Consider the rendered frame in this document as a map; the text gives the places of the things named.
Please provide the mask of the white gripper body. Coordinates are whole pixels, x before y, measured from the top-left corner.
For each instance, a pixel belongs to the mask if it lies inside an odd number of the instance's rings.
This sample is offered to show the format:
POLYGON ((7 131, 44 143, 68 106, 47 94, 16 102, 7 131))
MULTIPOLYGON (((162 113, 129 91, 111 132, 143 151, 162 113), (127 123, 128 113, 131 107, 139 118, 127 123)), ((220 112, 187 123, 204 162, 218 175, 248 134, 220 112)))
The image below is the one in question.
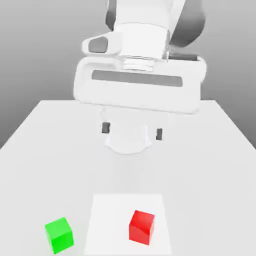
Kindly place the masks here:
POLYGON ((191 114, 201 101, 207 64, 196 60, 85 57, 73 96, 95 105, 191 114))

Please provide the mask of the small red cube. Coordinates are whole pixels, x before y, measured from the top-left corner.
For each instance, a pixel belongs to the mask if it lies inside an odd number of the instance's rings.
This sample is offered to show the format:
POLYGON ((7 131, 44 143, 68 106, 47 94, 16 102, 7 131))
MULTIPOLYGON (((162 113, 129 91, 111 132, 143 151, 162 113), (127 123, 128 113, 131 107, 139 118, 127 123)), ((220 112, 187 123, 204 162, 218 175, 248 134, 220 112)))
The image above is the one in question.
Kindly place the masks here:
POLYGON ((135 210, 128 226, 128 238, 140 244, 149 245, 155 229, 155 215, 135 210))

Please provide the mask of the small green cube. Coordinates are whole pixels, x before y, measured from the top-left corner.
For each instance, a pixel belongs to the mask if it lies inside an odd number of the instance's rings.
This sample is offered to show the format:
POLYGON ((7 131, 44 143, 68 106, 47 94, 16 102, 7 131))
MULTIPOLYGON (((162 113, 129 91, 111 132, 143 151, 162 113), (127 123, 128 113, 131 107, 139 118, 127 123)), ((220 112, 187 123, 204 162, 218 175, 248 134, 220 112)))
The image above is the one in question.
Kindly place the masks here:
POLYGON ((44 228, 48 243, 54 255, 75 244, 73 231, 65 217, 47 223, 44 228))

